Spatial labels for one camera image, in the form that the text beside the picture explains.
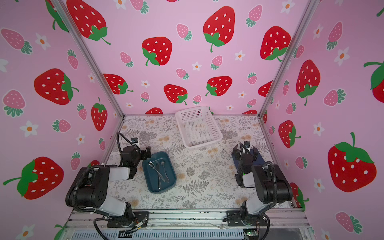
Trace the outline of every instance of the white flower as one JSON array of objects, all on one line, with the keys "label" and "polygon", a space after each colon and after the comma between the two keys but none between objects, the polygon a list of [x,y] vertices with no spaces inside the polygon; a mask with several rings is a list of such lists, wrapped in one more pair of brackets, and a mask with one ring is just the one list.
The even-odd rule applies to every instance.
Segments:
[{"label": "white flower", "polygon": [[321,26],[320,25],[320,23],[319,23],[319,25],[317,26],[317,28],[315,29],[315,30],[313,30],[313,39],[315,39],[315,38],[319,38],[320,37],[320,32],[323,30],[323,26]]},{"label": "white flower", "polygon": [[125,2],[127,2],[127,0],[113,0],[115,3],[116,3],[116,8],[117,9],[120,9],[120,8],[122,8],[122,9],[126,9],[125,8]]},{"label": "white flower", "polygon": [[245,56],[245,53],[243,53],[243,50],[240,50],[240,52],[235,53],[235,56],[236,56],[235,60],[240,60],[240,61],[242,61],[242,60],[243,60],[243,57]]},{"label": "white flower", "polygon": [[245,95],[246,95],[246,93],[244,93],[244,91],[242,91],[241,93],[239,93],[239,98],[244,98]]},{"label": "white flower", "polygon": [[339,4],[339,6],[341,6],[341,4],[343,3],[344,0],[336,0],[335,4]]},{"label": "white flower", "polygon": [[47,42],[47,37],[46,36],[40,36],[40,34],[36,33],[36,43],[41,45],[41,47],[46,50],[49,48],[51,45]]},{"label": "white flower", "polygon": [[29,135],[37,135],[36,129],[39,125],[32,125],[31,121],[26,122],[26,126],[21,126],[20,129],[25,131],[24,136],[28,137]]},{"label": "white flower", "polygon": [[88,78],[91,83],[95,83],[95,76],[92,73],[88,75]]},{"label": "white flower", "polygon": [[338,50],[337,52],[337,57],[335,58],[335,60],[333,60],[334,62],[338,62],[339,63],[339,66],[341,66],[341,64],[343,63],[344,60],[347,60],[349,59],[349,55],[347,54],[348,53],[348,50],[349,50],[349,47],[347,47],[346,49],[344,50]]},{"label": "white flower", "polygon": [[200,71],[201,65],[198,62],[192,64],[193,70]]},{"label": "white flower", "polygon": [[317,125],[314,124],[313,127],[314,127],[313,134],[317,133],[317,135],[319,135],[319,137],[321,136],[321,132],[323,132],[325,130],[323,127],[321,127],[321,122]]},{"label": "white flower", "polygon": [[325,189],[324,185],[321,184],[321,179],[316,180],[316,178],[314,178],[313,180],[314,180],[314,185],[313,185],[313,187],[314,187],[314,188],[317,188],[317,190],[319,190],[319,193],[321,193],[321,190],[322,190],[322,189]]},{"label": "white flower", "polygon": [[284,160],[284,166],[288,169],[289,168],[289,163],[288,163],[288,161],[287,160]]},{"label": "white flower", "polygon": [[141,85],[144,86],[145,88],[148,88],[148,86],[150,86],[148,81],[141,81]]},{"label": "white flower", "polygon": [[79,133],[79,136],[76,138],[76,140],[78,141],[78,145],[85,143],[84,138],[85,138],[85,136],[83,136],[83,135],[81,135],[81,133]]},{"label": "white flower", "polygon": [[7,72],[7,69],[5,68],[5,65],[8,64],[8,61],[5,59],[0,59],[0,71]]},{"label": "white flower", "polygon": [[331,237],[329,236],[329,232],[328,231],[324,231],[323,229],[321,229],[321,232],[322,232],[322,235],[321,235],[322,239],[324,239],[324,240],[332,240]]},{"label": "white flower", "polygon": [[33,230],[34,227],[35,227],[34,224],[32,226],[30,226],[30,227],[24,226],[22,233],[17,235],[16,239],[26,240],[27,238],[32,237],[33,236],[33,231],[32,230]]},{"label": "white flower", "polygon": [[283,12],[289,13],[291,7],[295,5],[295,3],[292,2],[292,0],[282,2],[281,4],[283,5],[283,8],[281,9],[280,13],[283,13]]}]

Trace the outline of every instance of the pink wall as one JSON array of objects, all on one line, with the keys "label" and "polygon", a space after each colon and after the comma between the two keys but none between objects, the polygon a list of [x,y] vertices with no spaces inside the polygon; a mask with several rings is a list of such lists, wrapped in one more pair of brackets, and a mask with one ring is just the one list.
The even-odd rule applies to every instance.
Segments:
[{"label": "pink wall", "polygon": [[[262,91],[265,90],[265,86],[270,86],[269,82],[272,81],[280,64],[275,56],[270,57],[273,59],[270,61],[264,58],[275,48],[279,47],[282,50],[288,45],[289,35],[294,34],[307,4],[307,0],[293,0],[293,2],[292,0],[287,2],[86,0],[85,2],[67,0],[67,7],[102,72],[114,74],[115,79],[125,80],[128,90],[133,91],[121,92],[117,87],[117,81],[110,84],[112,90],[116,90],[115,97],[127,114],[146,113],[152,108],[160,108],[164,113],[175,113],[196,106],[193,101],[203,106],[210,106],[214,113],[259,111],[266,95]],[[141,2],[142,5],[132,5],[131,2]],[[221,10],[215,17],[210,19],[219,9]],[[251,19],[255,20],[256,25],[253,25]],[[93,24],[97,27],[95,33],[91,29]],[[217,42],[210,36],[215,32],[220,34]],[[204,33],[207,33],[208,41],[214,43],[212,53],[210,52],[212,43],[207,42]],[[268,46],[263,41],[264,35]],[[157,47],[157,44],[162,43],[166,45]],[[150,53],[154,52],[154,58],[158,55],[153,62],[160,64],[159,66],[151,61],[146,66],[148,58],[143,54],[142,46],[145,47],[149,58]],[[211,67],[214,63],[219,67],[216,70],[215,66]],[[251,73],[255,73],[256,77],[249,76]],[[108,77],[109,81],[113,78],[112,75]],[[212,86],[221,85],[219,79],[232,84],[229,88],[225,88],[225,84],[216,91],[211,89],[213,94],[218,94],[213,96],[207,90],[207,82],[211,78],[214,78],[215,83]],[[178,86],[178,90],[187,92],[187,98],[185,99],[184,94],[172,86],[170,94],[166,95],[164,87],[168,84]],[[175,103],[178,99],[173,96],[173,92],[176,97],[183,95],[180,101],[182,103]]]},{"label": "pink wall", "polygon": [[[295,199],[305,204],[317,239],[382,235],[384,74],[383,65],[364,64],[383,61],[384,15],[376,16],[383,7],[375,0],[322,1],[300,42],[304,52],[291,59],[268,108],[266,126],[280,164],[301,190]],[[337,41],[330,51],[329,41]],[[371,83],[378,85],[373,91]],[[305,84],[311,88],[303,91]],[[294,144],[292,124],[301,136]]]},{"label": "pink wall", "polygon": [[[23,234],[33,235],[31,239],[54,239],[61,229],[55,225],[64,225],[71,212],[65,205],[65,195],[78,169],[93,160],[101,160],[104,151],[99,147],[99,139],[103,138],[108,146],[118,124],[99,83],[90,81],[91,70],[71,35],[57,22],[53,30],[53,22],[45,1],[6,1],[0,10],[0,28],[13,30],[0,31],[0,95],[5,108],[0,114],[3,138],[0,176],[1,182],[22,177],[0,187],[2,239],[21,239]],[[32,47],[29,55],[20,50],[30,49],[25,41]],[[71,61],[77,69],[68,61],[70,49],[76,54],[76,60]],[[47,75],[40,76],[48,70],[51,71]],[[71,85],[79,89],[79,92],[73,90],[71,101],[68,101],[68,91],[61,88],[63,73]],[[98,97],[108,113],[101,131],[91,120],[91,109],[99,102]],[[84,110],[81,111],[82,117],[78,104],[86,109],[85,115]],[[70,124],[70,129],[61,121],[56,132],[53,122],[62,119]],[[79,134],[85,136],[83,143],[78,141]],[[79,159],[72,159],[76,152]]]}]

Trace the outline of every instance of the blue tray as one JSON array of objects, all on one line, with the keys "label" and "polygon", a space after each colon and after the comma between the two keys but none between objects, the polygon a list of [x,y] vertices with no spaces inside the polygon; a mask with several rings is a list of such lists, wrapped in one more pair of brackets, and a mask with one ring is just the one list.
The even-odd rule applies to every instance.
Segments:
[{"label": "blue tray", "polygon": [[[149,162],[153,162],[156,166],[157,162],[160,164],[160,174],[165,178],[164,167],[167,171],[169,182],[163,182],[161,179],[161,189],[159,189],[159,177],[157,172],[149,166]],[[173,170],[173,166],[170,162],[169,156],[166,152],[157,152],[152,154],[150,159],[143,160],[142,167],[144,171],[145,180],[147,182],[148,190],[154,194],[161,194],[169,189],[173,188],[176,184],[176,174]]]}]

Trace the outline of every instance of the red strawberry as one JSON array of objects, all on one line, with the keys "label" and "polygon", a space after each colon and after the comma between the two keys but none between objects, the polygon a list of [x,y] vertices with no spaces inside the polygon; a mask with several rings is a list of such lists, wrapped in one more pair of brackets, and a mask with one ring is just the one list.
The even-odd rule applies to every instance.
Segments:
[{"label": "red strawberry", "polygon": [[295,110],[296,110],[296,104],[295,103],[290,103],[290,104],[288,104],[288,107],[285,110],[285,112],[287,114],[292,114]]},{"label": "red strawberry", "polygon": [[52,128],[56,132],[66,132],[71,129],[71,124],[65,119],[56,120],[53,122]]},{"label": "red strawberry", "polygon": [[305,157],[296,158],[295,163],[296,163],[296,166],[300,169],[307,168],[307,166],[308,166],[308,162],[307,162],[307,159]]},{"label": "red strawberry", "polygon": [[307,198],[304,200],[303,193],[301,192],[300,188],[296,185],[296,183],[291,182],[289,184],[292,188],[293,198],[295,199],[297,207],[303,208],[303,211],[305,211],[305,203],[308,202],[310,199]]},{"label": "red strawberry", "polygon": [[296,92],[301,98],[306,98],[304,106],[307,105],[308,96],[314,94],[320,83],[320,71],[312,60],[306,60],[301,66],[296,82]]},{"label": "red strawberry", "polygon": [[92,167],[92,166],[95,166],[95,165],[100,165],[100,162],[97,161],[97,160],[93,160],[92,162],[90,162],[90,163],[88,164],[87,167]]},{"label": "red strawberry", "polygon": [[192,39],[192,32],[188,30],[188,27],[184,24],[178,24],[176,26],[177,34],[179,37],[184,38],[185,41]]},{"label": "red strawberry", "polygon": [[80,153],[78,152],[75,152],[73,155],[72,155],[72,159],[71,159],[71,168],[72,170],[76,170],[80,165]]},{"label": "red strawberry", "polygon": [[207,82],[207,94],[210,93],[213,96],[221,96],[226,93],[229,87],[232,85],[232,78],[228,76],[214,77]]},{"label": "red strawberry", "polygon": [[290,120],[280,124],[278,131],[283,144],[287,148],[290,148],[295,144],[295,138],[301,138],[301,136],[296,137],[296,128]]},{"label": "red strawberry", "polygon": [[182,78],[184,80],[189,78],[188,73],[184,69],[181,69],[181,68],[176,69],[176,74],[179,78]]},{"label": "red strawberry", "polygon": [[149,6],[147,5],[146,1],[143,1],[143,0],[130,0],[130,1],[132,4],[132,7],[136,11],[140,11],[141,14],[147,14],[147,12],[149,12]]},{"label": "red strawberry", "polygon": [[79,105],[77,105],[77,111],[79,112],[79,117],[82,120],[87,119],[87,110],[84,108],[84,105],[79,103]]},{"label": "red strawberry", "polygon": [[130,67],[130,68],[133,67],[132,58],[125,52],[120,53],[120,59],[123,63],[125,63],[127,67]]},{"label": "red strawberry", "polygon": [[219,66],[223,63],[223,56],[218,55],[212,59],[211,68],[213,70],[216,70],[219,68]]},{"label": "red strawberry", "polygon": [[262,85],[260,88],[259,88],[259,95],[263,96],[263,97],[266,97],[266,95],[268,94],[269,92],[269,89],[271,88],[271,85],[272,85],[272,81]]},{"label": "red strawberry", "polygon": [[12,48],[20,50],[22,53],[28,55],[32,53],[32,46],[28,41],[24,41],[24,38],[20,33],[7,28],[1,28],[0,32],[3,38]]},{"label": "red strawberry", "polygon": [[168,63],[172,53],[172,43],[164,36],[145,39],[142,43],[143,54],[153,65],[163,66]]},{"label": "red strawberry", "polygon": [[99,97],[98,99],[99,102],[95,103],[91,109],[91,117],[96,130],[101,131],[107,121],[108,112],[105,106],[101,104]]},{"label": "red strawberry", "polygon": [[260,20],[262,16],[262,11],[263,11],[263,6],[262,5],[257,5],[253,9],[251,9],[248,13],[248,18],[247,18],[247,26],[248,27],[253,27],[256,25],[256,22]]},{"label": "red strawberry", "polygon": [[373,96],[384,103],[384,62],[368,62],[364,64],[364,67],[369,65],[380,65],[371,76],[371,90]]},{"label": "red strawberry", "polygon": [[20,179],[17,191],[22,197],[33,200],[56,188],[63,180],[64,171],[47,157],[38,157],[28,163],[22,170],[22,176],[7,180],[3,185]]},{"label": "red strawberry", "polygon": [[59,105],[68,104],[73,97],[71,80],[60,69],[53,68],[35,79],[35,90],[43,98]]},{"label": "red strawberry", "polygon": [[82,0],[67,0],[67,8],[81,35],[94,41],[107,36],[107,23],[102,15]]},{"label": "red strawberry", "polygon": [[273,135],[275,133],[275,127],[274,126],[271,126],[270,128],[269,128],[269,134],[270,135]]},{"label": "red strawberry", "polygon": [[22,109],[25,108],[25,100],[17,90],[8,91],[3,97],[3,103],[5,113],[13,118],[24,113]]},{"label": "red strawberry", "polygon": [[296,48],[295,52],[293,53],[294,58],[299,58],[304,53],[304,46],[300,45],[298,48]]},{"label": "red strawberry", "polygon": [[212,46],[220,47],[228,43],[235,31],[235,11],[225,6],[217,10],[204,23],[203,33],[205,40]]},{"label": "red strawberry", "polygon": [[198,105],[200,102],[201,102],[201,96],[200,95],[196,95],[193,98],[193,104]]},{"label": "red strawberry", "polygon": [[76,58],[76,54],[74,53],[74,51],[72,51],[72,49],[69,49],[67,53],[68,53],[68,62],[73,67],[73,69],[77,69],[77,66],[79,65],[79,61]]},{"label": "red strawberry", "polygon": [[124,78],[115,75],[115,74],[103,74],[105,79],[108,82],[109,87],[111,88],[114,94],[124,94],[126,91],[133,92],[133,90],[128,90],[128,84]]},{"label": "red strawberry", "polygon": [[69,31],[68,31],[68,28],[65,26],[63,20],[61,19],[61,17],[59,16],[59,14],[57,13],[57,11],[55,10],[55,7],[53,6],[51,0],[46,0],[46,1],[45,1],[45,5],[46,5],[46,7],[47,7],[47,9],[48,9],[49,14],[55,19],[55,20],[53,21],[53,24],[52,24],[52,28],[53,28],[53,30],[56,30],[56,29],[55,29],[55,23],[56,23],[56,21],[57,21],[57,24],[59,25],[59,27],[60,27],[61,29],[63,29],[63,30],[66,31],[66,32],[69,32]]},{"label": "red strawberry", "polygon": [[273,26],[265,33],[262,47],[260,48],[260,57],[265,60],[273,60],[283,55],[289,43],[291,35],[279,26]]},{"label": "red strawberry", "polygon": [[370,184],[376,177],[376,167],[368,153],[353,145],[341,142],[328,152],[328,165],[333,183],[344,192],[353,192]]},{"label": "red strawberry", "polygon": [[343,23],[338,22],[333,27],[332,31],[329,33],[328,42],[327,42],[328,51],[330,51],[337,45],[337,41],[341,38],[342,33],[343,33]]},{"label": "red strawberry", "polygon": [[265,114],[263,115],[264,124],[266,124],[266,120],[268,119],[268,114],[265,110]]},{"label": "red strawberry", "polygon": [[345,212],[338,212],[335,215],[336,221],[348,232],[355,231],[357,234],[362,232],[362,226],[354,216],[349,216]]},{"label": "red strawberry", "polygon": [[143,92],[140,96],[143,102],[147,102],[149,100],[149,94],[147,92]]},{"label": "red strawberry", "polygon": [[99,139],[99,147],[101,150],[103,150],[103,151],[105,150],[105,141],[103,138]]},{"label": "red strawberry", "polygon": [[160,108],[151,108],[145,114],[163,114]]},{"label": "red strawberry", "polygon": [[248,102],[247,108],[251,108],[256,104],[257,99],[252,99]]},{"label": "red strawberry", "polygon": [[255,73],[250,73],[248,74],[248,80],[247,82],[251,85],[255,84],[257,81],[257,77],[256,77],[256,74]]},{"label": "red strawberry", "polygon": [[246,111],[245,113],[242,113],[242,114],[257,114],[257,111],[251,109],[251,110],[248,110],[248,111]]},{"label": "red strawberry", "polygon": [[164,93],[166,94],[168,100],[172,103],[182,103],[185,102],[187,105],[187,102],[185,101],[188,98],[188,92],[185,88],[167,84],[164,86]]},{"label": "red strawberry", "polygon": [[324,97],[324,104],[333,107],[336,103],[340,104],[343,102],[345,96],[346,93],[343,89],[338,89],[337,91],[333,89]]},{"label": "red strawberry", "polygon": [[287,92],[288,92],[288,89],[289,89],[289,81],[288,81],[288,79],[287,80],[285,80],[285,82],[284,82],[284,87],[283,87],[283,95],[285,96],[285,95],[287,95]]}]

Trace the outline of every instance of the dark blue object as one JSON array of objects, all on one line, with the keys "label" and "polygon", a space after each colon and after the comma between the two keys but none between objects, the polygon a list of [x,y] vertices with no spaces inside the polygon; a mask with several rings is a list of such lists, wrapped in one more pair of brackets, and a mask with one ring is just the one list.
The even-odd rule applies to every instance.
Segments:
[{"label": "dark blue object", "polygon": [[[265,163],[262,155],[259,153],[259,151],[257,150],[257,148],[255,148],[255,151],[256,151],[256,154],[257,154],[257,158],[256,158],[256,161],[253,162],[253,165],[263,165]],[[251,153],[251,155],[253,155],[253,149],[250,149],[249,151]],[[233,159],[233,163],[235,164],[235,167],[237,169],[238,165],[239,165],[239,161],[235,159],[235,155],[232,154],[232,159]]]},{"label": "dark blue object", "polygon": [[[157,174],[156,170],[152,169],[149,166],[148,163],[153,162],[153,164],[155,166],[157,163],[159,163],[159,165],[160,165],[159,172],[165,178],[166,176],[164,173],[164,167],[161,165],[162,161],[165,162],[164,167],[166,169],[167,176],[169,178],[169,182],[163,182],[162,180],[160,180],[161,181],[161,189],[159,189],[158,174]],[[145,180],[147,182],[148,190],[151,193],[161,194],[161,193],[168,191],[169,189],[171,189],[175,186],[176,179],[177,179],[176,173],[173,169],[173,166],[170,162],[169,156],[166,152],[157,152],[157,153],[152,154],[151,158],[143,160],[142,166],[143,166],[144,176],[145,176]]]}]

